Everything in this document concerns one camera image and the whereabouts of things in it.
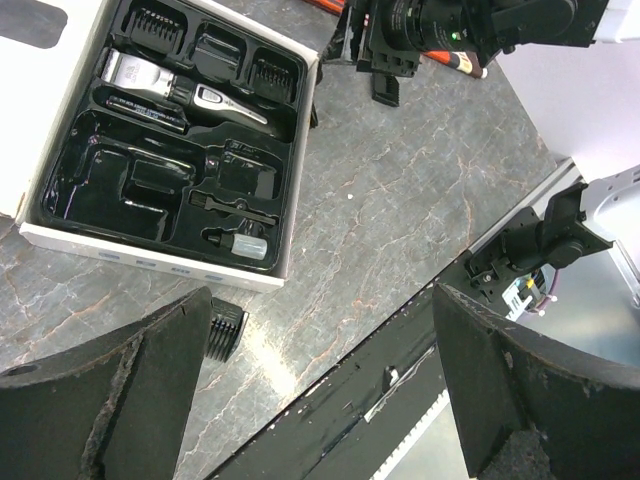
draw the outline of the clipper blade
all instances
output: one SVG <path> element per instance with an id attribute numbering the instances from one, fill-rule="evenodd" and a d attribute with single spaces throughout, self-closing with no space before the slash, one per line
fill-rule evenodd
<path id="1" fill-rule="evenodd" d="M 104 65 L 104 70 L 102 71 L 102 79 L 105 82 L 113 83 L 116 73 L 118 72 L 118 63 L 120 61 L 120 52 L 111 49 L 109 52 L 109 57 L 107 58 L 107 62 Z"/>

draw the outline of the white box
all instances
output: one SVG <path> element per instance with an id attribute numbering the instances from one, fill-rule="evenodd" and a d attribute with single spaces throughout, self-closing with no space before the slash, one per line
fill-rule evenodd
<path id="1" fill-rule="evenodd" d="M 300 189 L 302 161 L 313 90 L 318 67 L 317 52 L 259 24 L 222 5 L 208 0 L 183 0 L 200 10 L 235 24 L 270 43 L 297 54 L 308 66 L 306 90 L 303 92 L 298 118 L 298 144 L 289 185 L 288 205 L 295 210 Z M 5 175 L 0 179 L 0 214 L 16 219 L 20 233 L 32 244 L 140 268 L 174 273 L 199 280 L 268 292 L 280 288 L 287 277 L 291 236 L 295 215 L 289 215 L 283 230 L 279 261 L 270 274 L 252 273 L 212 263 L 190 260 L 142 248 L 43 227 L 33 223 L 29 211 L 39 201 L 35 192 L 42 178 L 54 140 L 62 134 L 62 120 L 71 110 L 71 99 L 79 93 L 80 72 L 85 61 L 95 53 L 97 32 L 103 22 L 111 22 L 114 0 L 49 0 L 51 5 L 65 10 L 68 23 L 60 41 L 43 50 L 0 37 L 0 50 L 7 64 L 20 66 L 20 74 L 0 79 L 5 92 L 3 141 L 0 158 Z"/>

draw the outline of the white wall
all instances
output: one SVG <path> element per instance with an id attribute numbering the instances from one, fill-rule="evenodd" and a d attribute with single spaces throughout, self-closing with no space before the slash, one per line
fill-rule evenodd
<path id="1" fill-rule="evenodd" d="M 524 45 L 498 62 L 547 147 L 587 181 L 640 164 L 640 41 Z"/>

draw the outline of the cleaning brush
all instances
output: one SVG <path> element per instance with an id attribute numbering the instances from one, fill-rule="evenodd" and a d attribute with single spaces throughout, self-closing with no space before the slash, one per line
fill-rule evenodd
<path id="1" fill-rule="evenodd" d="M 240 215 L 241 217 L 249 220 L 255 220 L 256 222 L 264 223 L 266 225 L 275 225 L 276 221 L 273 218 L 266 217 L 264 215 L 258 215 L 257 213 L 248 212 L 242 208 L 230 207 L 223 203 L 216 202 L 211 195 L 207 195 L 204 192 L 194 190 L 189 196 L 189 203 L 194 207 L 202 208 L 206 211 L 218 210 L 220 212 L 230 213 L 232 215 Z"/>

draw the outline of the silver hair trimmer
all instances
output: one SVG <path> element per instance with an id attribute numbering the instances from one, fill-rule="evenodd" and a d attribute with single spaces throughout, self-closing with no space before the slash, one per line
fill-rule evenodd
<path id="1" fill-rule="evenodd" d="M 177 103 L 198 117 L 228 120 L 279 138 L 272 121 L 221 91 L 115 49 L 109 52 L 102 79 L 120 88 L 137 90 L 144 96 Z"/>

